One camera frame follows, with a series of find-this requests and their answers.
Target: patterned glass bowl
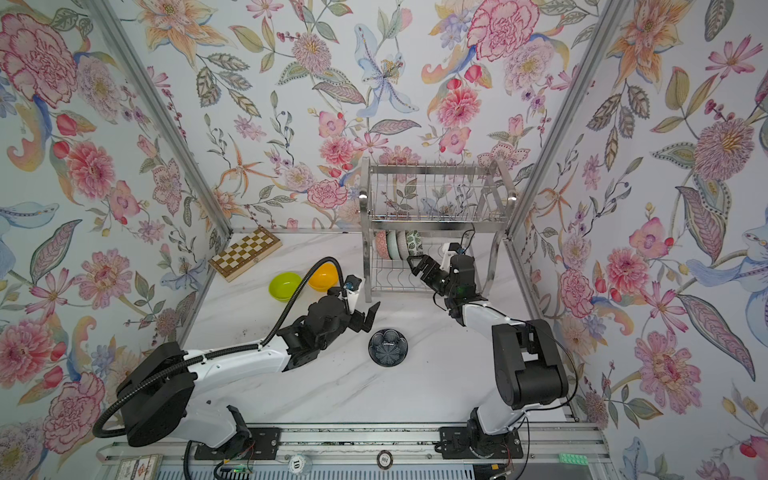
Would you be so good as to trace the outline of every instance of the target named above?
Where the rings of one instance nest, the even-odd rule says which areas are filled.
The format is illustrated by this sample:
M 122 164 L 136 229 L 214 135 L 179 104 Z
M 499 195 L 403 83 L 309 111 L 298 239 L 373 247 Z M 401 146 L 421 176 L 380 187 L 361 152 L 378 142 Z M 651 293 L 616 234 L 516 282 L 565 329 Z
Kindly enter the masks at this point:
M 408 354 L 408 342 L 397 330 L 379 330 L 368 342 L 368 354 L 377 365 L 399 365 Z

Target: floral wallpaper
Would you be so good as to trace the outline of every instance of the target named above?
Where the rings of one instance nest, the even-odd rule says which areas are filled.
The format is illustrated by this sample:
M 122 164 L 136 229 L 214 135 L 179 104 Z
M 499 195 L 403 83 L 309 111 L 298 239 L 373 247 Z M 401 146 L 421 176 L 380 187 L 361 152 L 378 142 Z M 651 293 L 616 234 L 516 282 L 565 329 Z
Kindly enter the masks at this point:
M 92 425 L 223 243 L 145 109 L 79 0 L 0 2 L 4 480 L 95 473 Z
M 599 0 L 110 3 L 246 229 L 359 229 L 363 155 L 495 157 L 522 187 L 601 12 Z M 419 195 L 417 206 L 451 212 L 450 190 L 384 194 L 390 213 L 408 215 Z
M 768 478 L 760 0 L 634 0 L 515 245 L 626 480 Z

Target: green block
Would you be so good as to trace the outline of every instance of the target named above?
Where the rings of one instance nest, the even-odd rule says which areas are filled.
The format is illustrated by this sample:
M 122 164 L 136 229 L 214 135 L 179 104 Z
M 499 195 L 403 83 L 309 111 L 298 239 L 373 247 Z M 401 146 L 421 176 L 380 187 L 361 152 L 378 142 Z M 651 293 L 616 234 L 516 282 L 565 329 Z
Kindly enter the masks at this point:
M 572 463 L 574 465 L 589 465 L 586 455 L 576 455 L 575 453 L 561 453 L 559 455 L 560 463 Z

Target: mounting plate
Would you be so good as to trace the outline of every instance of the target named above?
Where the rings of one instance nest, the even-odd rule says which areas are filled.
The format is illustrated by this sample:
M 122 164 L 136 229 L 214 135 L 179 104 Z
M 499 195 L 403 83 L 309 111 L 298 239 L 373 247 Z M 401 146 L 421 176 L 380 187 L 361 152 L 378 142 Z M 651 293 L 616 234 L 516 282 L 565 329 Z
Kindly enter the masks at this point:
M 274 460 L 280 447 L 280 429 L 277 428 L 248 428 L 256 440 L 253 450 L 245 455 L 246 460 Z M 224 460 L 224 453 L 212 449 L 208 445 L 197 444 L 194 453 L 195 460 Z
M 449 445 L 445 452 L 440 452 L 443 460 L 476 460 L 478 458 L 471 450 L 469 450 L 469 437 L 467 436 L 466 427 L 441 427 L 440 440 L 443 442 L 447 440 L 450 442 L 450 445 L 455 445 L 453 448 Z M 507 442 L 510 450 L 509 455 L 507 454 L 505 446 L 499 444 L 494 446 L 492 449 L 493 454 L 489 458 L 498 458 L 500 460 L 506 460 L 507 457 L 523 458 L 523 448 L 520 444 L 520 437 L 518 436 L 517 431 L 509 432 L 507 434 Z M 464 449 L 457 451 L 458 449 L 456 447 L 461 448 L 462 446 L 464 446 Z

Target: dish rack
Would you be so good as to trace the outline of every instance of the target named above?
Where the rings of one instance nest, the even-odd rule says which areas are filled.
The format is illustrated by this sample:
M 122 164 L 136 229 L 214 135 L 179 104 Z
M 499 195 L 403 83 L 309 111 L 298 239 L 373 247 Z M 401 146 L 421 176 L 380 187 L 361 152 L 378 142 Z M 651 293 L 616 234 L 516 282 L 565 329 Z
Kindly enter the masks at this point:
M 484 283 L 475 271 L 475 282 L 487 296 L 495 276 L 498 247 L 509 230 L 517 200 L 504 159 L 492 159 L 488 167 L 381 165 L 367 157 L 361 161 L 359 200 L 366 302 L 378 292 L 432 292 L 411 274 L 405 260 L 385 260 L 378 255 L 374 247 L 378 230 L 420 232 L 424 253 L 438 262 L 443 243 L 457 241 L 467 230 L 495 233 Z

